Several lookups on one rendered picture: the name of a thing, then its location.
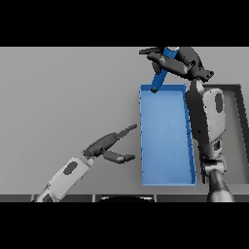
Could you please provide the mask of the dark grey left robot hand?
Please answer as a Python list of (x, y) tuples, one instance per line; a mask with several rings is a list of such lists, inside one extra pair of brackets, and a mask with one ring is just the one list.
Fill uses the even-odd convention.
[(83, 150), (84, 157), (89, 160), (90, 158), (98, 158), (102, 156), (104, 159), (118, 164), (134, 160), (135, 155), (123, 155), (115, 153), (110, 151), (110, 148), (136, 128), (137, 124), (133, 124), (124, 128), (120, 132), (109, 133), (97, 139)]

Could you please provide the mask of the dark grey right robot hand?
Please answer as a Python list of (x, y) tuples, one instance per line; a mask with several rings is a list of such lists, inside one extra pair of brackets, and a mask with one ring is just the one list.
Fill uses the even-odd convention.
[(213, 71), (204, 68), (191, 47), (154, 47), (140, 50), (139, 53), (152, 61), (157, 76), (165, 70), (189, 81), (200, 79), (206, 83), (214, 75)]

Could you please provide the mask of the blue pipe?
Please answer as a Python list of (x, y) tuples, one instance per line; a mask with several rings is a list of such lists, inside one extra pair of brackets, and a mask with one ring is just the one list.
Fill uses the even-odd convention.
[[(163, 48), (156, 48), (154, 50), (155, 54), (167, 55), (170, 58), (174, 58), (178, 53), (178, 47), (163, 47)], [(164, 69), (160, 69), (160, 67), (155, 63), (152, 62), (153, 69), (155, 71), (155, 75), (152, 81), (151, 92), (156, 93), (162, 86), (162, 83), (167, 75), (167, 72)]]

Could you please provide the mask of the blue bin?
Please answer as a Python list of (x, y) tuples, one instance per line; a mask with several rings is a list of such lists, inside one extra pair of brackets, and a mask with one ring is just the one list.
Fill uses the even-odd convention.
[(143, 186), (194, 186), (196, 166), (185, 84), (140, 85)]

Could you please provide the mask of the dark grey bin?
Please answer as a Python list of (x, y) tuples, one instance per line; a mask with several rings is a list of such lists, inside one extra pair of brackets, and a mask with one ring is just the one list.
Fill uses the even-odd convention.
[(223, 155), (227, 172), (223, 175), (229, 184), (249, 184), (249, 121), (243, 103), (240, 85), (219, 85), (224, 95), (226, 131), (222, 136)]

